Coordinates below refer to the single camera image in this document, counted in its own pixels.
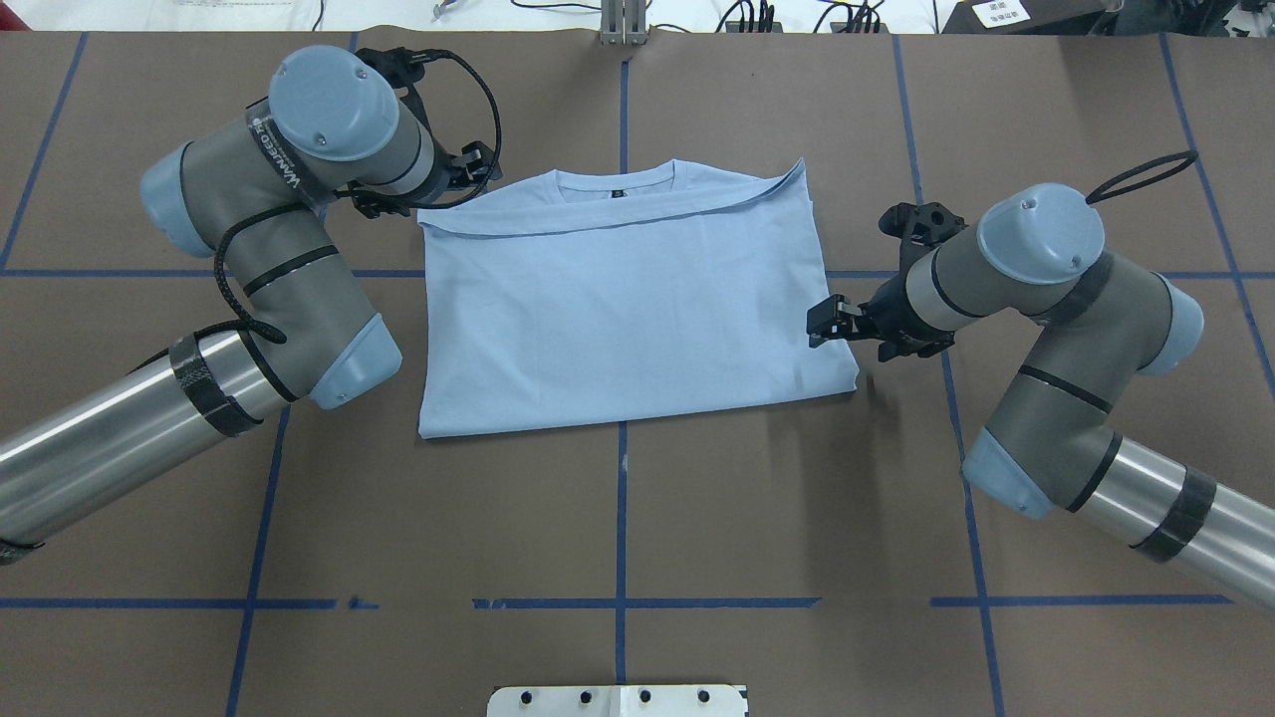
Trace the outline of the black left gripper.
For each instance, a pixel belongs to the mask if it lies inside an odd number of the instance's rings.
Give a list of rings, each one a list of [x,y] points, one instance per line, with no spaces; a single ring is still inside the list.
[[[487,142],[469,142],[459,154],[433,142],[400,177],[389,182],[351,182],[351,202],[368,219],[382,214],[408,217],[428,208],[446,191],[462,191],[501,179],[499,151]]]

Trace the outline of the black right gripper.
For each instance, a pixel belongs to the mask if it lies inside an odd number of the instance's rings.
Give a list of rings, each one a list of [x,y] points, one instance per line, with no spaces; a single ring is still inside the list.
[[[900,356],[932,358],[955,344],[951,330],[929,327],[912,307],[904,274],[884,282],[872,299],[859,305],[848,302],[847,296],[830,295],[807,310],[810,350],[833,341],[863,341],[864,332],[870,339],[881,342],[878,362]]]

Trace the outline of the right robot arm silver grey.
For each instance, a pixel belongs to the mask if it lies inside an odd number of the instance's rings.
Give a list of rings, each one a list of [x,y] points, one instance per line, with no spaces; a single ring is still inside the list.
[[[1011,309],[1039,327],[961,464],[966,482],[1021,515],[1061,508],[1151,563],[1272,607],[1272,509],[1112,430],[1139,375],[1162,375],[1198,346],[1198,302],[1105,246],[1096,194],[1037,182],[965,223],[937,202],[901,203],[898,274],[853,304],[835,293],[806,332],[878,342],[878,360],[929,358],[958,332]]]

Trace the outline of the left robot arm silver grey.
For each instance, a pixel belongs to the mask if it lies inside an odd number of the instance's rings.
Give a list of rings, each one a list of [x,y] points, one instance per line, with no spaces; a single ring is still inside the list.
[[[399,346],[325,213],[472,200],[500,176],[502,144],[493,92],[458,54],[320,43],[148,168],[147,217],[207,263],[221,313],[3,439],[4,566],[288,404],[334,410],[395,376]]]

